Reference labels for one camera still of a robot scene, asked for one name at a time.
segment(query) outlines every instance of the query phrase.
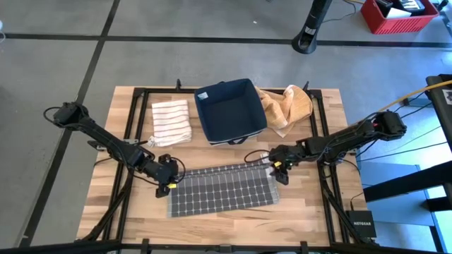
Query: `striped dish towel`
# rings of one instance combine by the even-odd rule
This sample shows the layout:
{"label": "striped dish towel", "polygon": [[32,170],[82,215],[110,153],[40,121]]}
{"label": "striped dish towel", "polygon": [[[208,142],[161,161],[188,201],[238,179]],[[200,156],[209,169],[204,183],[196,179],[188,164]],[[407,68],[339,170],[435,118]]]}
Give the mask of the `striped dish towel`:
{"label": "striped dish towel", "polygon": [[149,146],[164,147],[191,141],[189,103],[186,100],[153,103],[154,136]]}

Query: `navy blue fabric bin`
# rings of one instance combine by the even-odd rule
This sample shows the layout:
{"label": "navy blue fabric bin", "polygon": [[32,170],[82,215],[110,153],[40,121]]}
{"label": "navy blue fabric bin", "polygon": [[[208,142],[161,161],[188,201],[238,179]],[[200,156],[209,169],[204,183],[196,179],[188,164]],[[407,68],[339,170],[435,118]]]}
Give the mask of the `navy blue fabric bin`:
{"label": "navy blue fabric bin", "polygon": [[247,78],[197,89],[195,102],[211,145],[242,144],[267,128],[261,100]]}

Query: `gray floor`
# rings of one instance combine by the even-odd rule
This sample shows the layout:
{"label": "gray floor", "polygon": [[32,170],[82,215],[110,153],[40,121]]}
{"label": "gray floor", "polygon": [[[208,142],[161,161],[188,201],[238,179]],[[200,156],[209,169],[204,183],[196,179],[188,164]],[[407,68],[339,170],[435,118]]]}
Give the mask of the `gray floor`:
{"label": "gray floor", "polygon": [[[112,0],[0,0],[0,20],[4,32],[99,35],[111,4]],[[121,0],[109,34],[290,39],[301,28],[310,5],[311,1],[298,0]],[[350,5],[334,0],[326,19],[351,11]],[[369,32],[361,13],[325,23],[319,39],[452,42],[442,17],[419,33],[378,36]],[[17,244],[61,134],[42,118],[42,110],[74,100],[95,45],[51,40],[0,44],[0,112],[5,119],[0,123],[4,166],[0,248]],[[450,49],[319,47],[311,55],[301,55],[287,45],[106,42],[84,104],[103,125],[116,85],[173,86],[181,78],[185,85],[203,86],[250,78],[260,87],[286,87],[309,80],[312,87],[340,88],[347,120],[354,123],[425,86],[428,75],[450,73],[451,67]],[[431,109],[406,120],[409,132],[402,140],[377,143],[363,158],[386,154],[439,125]],[[441,139],[444,135],[438,130],[399,150]],[[80,133],[72,135],[33,244],[74,239],[96,156],[86,140]],[[427,168],[450,158],[449,149],[438,146],[378,161]],[[416,232],[424,235],[422,230]],[[398,240],[385,244],[407,245]]]}

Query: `wire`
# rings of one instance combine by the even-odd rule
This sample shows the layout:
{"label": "wire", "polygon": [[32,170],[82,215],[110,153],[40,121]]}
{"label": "wire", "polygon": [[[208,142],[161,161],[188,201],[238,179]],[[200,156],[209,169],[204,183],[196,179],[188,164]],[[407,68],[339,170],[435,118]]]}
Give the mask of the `wire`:
{"label": "wire", "polygon": [[397,149],[400,149],[400,148],[402,148],[402,147],[408,145],[409,143],[415,141],[416,139],[422,138],[423,136],[425,136],[425,135],[431,133],[432,131],[435,131],[436,129],[438,129],[438,128],[440,128],[440,127],[441,127],[441,126],[438,126],[438,127],[434,128],[434,129],[432,129],[432,130],[430,130],[430,131],[427,131],[426,133],[424,133],[424,134],[422,134],[422,135],[420,135],[420,136],[417,136],[416,138],[413,138],[412,140],[406,142],[405,144],[401,145],[400,147],[394,148],[394,149],[389,150],[389,151],[386,151],[386,152],[392,152],[392,151],[395,151],[395,150],[397,150]]}
{"label": "wire", "polygon": [[376,141],[378,141],[378,140],[375,140],[372,144],[370,144],[370,146],[366,147],[366,149],[364,149],[364,151],[362,151],[359,154],[357,154],[356,157],[358,157],[358,156],[362,155],[363,153],[365,153],[372,145],[374,145],[376,143]]}
{"label": "wire", "polygon": [[[369,119],[371,116],[374,116],[374,115],[376,115],[376,114],[378,114],[378,112],[374,112],[374,113],[372,113],[372,114],[370,114],[370,115],[364,117],[364,119],[362,119],[362,120],[361,120],[361,123],[358,125],[357,131],[361,128],[361,126],[364,125],[364,122],[365,122],[367,119]],[[330,149],[328,146],[329,146],[333,141],[335,141],[336,139],[341,138],[341,137],[343,137],[343,136],[345,136],[345,135],[348,135],[348,133],[344,133],[344,134],[342,134],[342,135],[340,135],[340,136],[338,136],[338,137],[336,137],[336,138],[330,140],[328,143],[326,143],[325,149],[323,149],[323,151],[322,151],[322,152],[320,153],[320,155],[317,157],[316,161],[318,161],[320,158],[322,158],[323,154],[324,154],[325,152],[327,152],[327,151]],[[348,138],[347,140],[344,140],[343,143],[344,143],[344,142],[347,142],[348,140],[351,140],[351,139],[353,139],[353,138]]]}
{"label": "wire", "polygon": [[322,24],[330,22],[330,21],[339,21],[339,20],[342,20],[342,19],[344,19],[344,18],[346,18],[348,16],[352,16],[352,15],[356,14],[356,6],[352,2],[363,4],[361,1],[357,1],[357,0],[343,0],[343,1],[345,3],[350,4],[351,6],[353,6],[353,12],[351,12],[351,13],[349,13],[347,15],[344,15],[342,18],[331,18],[329,20],[325,20],[325,21],[322,22]]}
{"label": "wire", "polygon": [[143,141],[140,141],[138,143],[135,143],[134,145],[144,145],[144,144],[147,144],[147,143],[148,143],[147,140],[143,140]]}
{"label": "wire", "polygon": [[393,154],[390,154],[390,155],[381,155],[381,156],[373,157],[373,158],[369,158],[369,159],[361,159],[361,160],[359,160],[357,162],[365,162],[365,161],[368,161],[368,160],[371,160],[371,159],[379,159],[379,158],[389,157],[389,156],[393,156],[393,155],[400,155],[400,154],[403,154],[403,153],[406,153],[406,152],[413,152],[413,151],[421,150],[421,149],[424,149],[424,148],[433,147],[435,145],[443,145],[443,144],[446,144],[446,143],[447,143],[447,141],[446,142],[442,142],[442,143],[433,144],[433,145],[424,146],[424,147],[419,147],[419,148],[415,148],[415,149],[411,149],[411,150],[406,150],[406,151],[403,151],[403,152],[396,152],[396,153],[393,153]]}
{"label": "wire", "polygon": [[428,86],[428,87],[424,87],[424,88],[418,89],[418,90],[416,90],[416,91],[414,91],[414,92],[411,92],[411,93],[409,93],[409,94],[407,94],[407,95],[405,95],[405,96],[403,96],[403,97],[400,97],[399,99],[395,100],[394,102],[391,102],[391,103],[388,104],[387,106],[382,107],[382,108],[379,110],[379,112],[385,111],[385,110],[389,109],[390,107],[392,107],[393,105],[395,105],[395,104],[397,104],[397,103],[403,101],[404,99],[407,99],[407,98],[409,98],[409,97],[411,97],[411,96],[413,96],[413,95],[417,95],[417,94],[420,93],[420,92],[425,92],[425,91],[428,91],[428,90],[432,90],[432,89],[434,89],[434,88],[438,88],[438,87],[442,87],[442,86],[450,85],[450,84],[452,84],[452,80],[450,80],[450,81],[445,81],[445,82],[441,82],[441,83],[438,83],[438,84],[436,84],[436,85],[430,85],[430,86]]}
{"label": "wire", "polygon": [[[133,145],[143,145],[143,144],[146,144],[148,141],[146,140],[146,141],[141,141],[141,142],[138,142],[138,143],[135,143],[135,144],[133,144]],[[97,165],[97,164],[99,164],[100,162],[105,162],[105,161],[107,161],[107,160],[109,160],[109,159],[113,159],[112,157],[108,157],[108,158],[106,158],[106,159],[101,159],[101,160],[99,160],[99,161],[96,161],[95,163],[94,163],[94,167]]]}
{"label": "wire", "polygon": [[48,112],[49,110],[52,110],[52,109],[60,109],[60,108],[61,108],[61,107],[50,107],[50,108],[44,110],[44,112],[42,112],[42,115],[44,116],[44,118],[45,118],[46,120],[48,120],[48,121],[51,122],[51,123],[54,123],[52,120],[50,120],[50,118],[47,117],[47,112]]}
{"label": "wire", "polygon": [[411,112],[411,113],[408,113],[408,114],[402,116],[401,119],[404,118],[404,117],[407,117],[407,116],[409,116],[409,115],[412,115],[412,114],[414,114],[414,113],[416,113],[416,112],[418,112],[418,111],[420,111],[420,110],[422,110],[422,109],[425,109],[426,107],[428,107],[428,106],[430,106],[430,105],[432,105],[431,102],[430,102],[429,104],[426,104],[426,105],[420,107],[419,109],[414,110],[414,111]]}
{"label": "wire", "polygon": [[0,31],[0,35],[3,35],[3,38],[1,38],[1,40],[0,40],[0,43],[2,43],[6,39],[6,35],[2,31]]}
{"label": "wire", "polygon": [[108,158],[106,158],[106,159],[101,159],[101,160],[99,160],[99,161],[96,161],[96,162],[94,163],[94,167],[95,167],[97,164],[99,164],[100,162],[105,162],[105,161],[107,161],[107,160],[109,160],[109,159],[113,159],[113,158],[108,157]]}
{"label": "wire", "polygon": [[409,104],[410,102],[412,102],[412,101],[414,101],[415,99],[419,98],[419,97],[420,97],[421,95],[423,95],[423,94],[424,94],[423,92],[419,93],[416,97],[410,99],[406,105],[402,105],[402,106],[398,107],[396,110],[394,110],[394,113],[396,113],[399,109],[401,109],[401,108],[403,108],[403,107],[405,107],[405,106],[408,106],[408,104]]}
{"label": "wire", "polygon": [[176,157],[171,157],[171,159],[177,160],[184,168],[184,173],[182,174],[182,177],[179,180],[176,180],[176,183],[180,183],[182,180],[184,180],[184,177],[185,177],[185,172],[186,172],[185,164],[180,159],[177,159]]}
{"label": "wire", "polygon": [[359,197],[360,195],[364,194],[364,191],[361,192],[360,194],[354,196],[351,200],[350,200],[350,208],[352,209],[352,211],[355,211],[355,209],[353,208],[353,199],[356,197]]}
{"label": "wire", "polygon": [[145,181],[146,183],[150,183],[150,184],[153,184],[153,185],[155,185],[155,186],[158,186],[158,183],[153,183],[153,182],[151,182],[151,181],[149,181],[149,180],[144,179],[143,177],[136,176],[134,173],[132,173],[132,176],[135,177],[135,178],[141,179],[141,180]]}
{"label": "wire", "polygon": [[342,159],[342,161],[343,161],[343,162],[348,162],[348,163],[350,163],[351,165],[355,166],[356,170],[358,170],[358,174],[361,176],[361,171],[359,170],[359,167],[358,167],[355,163],[349,161],[348,159]]}
{"label": "wire", "polygon": [[251,161],[247,161],[247,160],[246,160],[246,159],[248,158],[249,155],[252,155],[253,153],[256,153],[256,152],[267,152],[268,154],[270,154],[270,151],[268,151],[268,150],[257,149],[257,150],[254,150],[254,151],[248,153],[247,155],[245,155],[245,157],[243,158],[243,160],[244,160],[246,163],[253,163],[253,162],[258,162],[258,161],[260,161],[260,160],[262,160],[262,159],[267,159],[268,156],[269,156],[269,155],[267,155],[267,156],[264,156],[264,157],[262,157],[262,158],[255,159],[255,160],[251,160]]}

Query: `crumpled beige cloth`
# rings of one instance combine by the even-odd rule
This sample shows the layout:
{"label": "crumpled beige cloth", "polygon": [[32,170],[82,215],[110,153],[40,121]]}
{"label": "crumpled beige cloth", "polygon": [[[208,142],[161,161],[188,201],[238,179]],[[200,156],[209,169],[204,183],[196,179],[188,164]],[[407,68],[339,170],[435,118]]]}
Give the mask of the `crumpled beige cloth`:
{"label": "crumpled beige cloth", "polygon": [[263,109],[266,113],[267,125],[278,135],[285,137],[294,123],[311,116],[311,98],[296,85],[289,85],[283,95],[260,90],[256,91],[261,98]]}

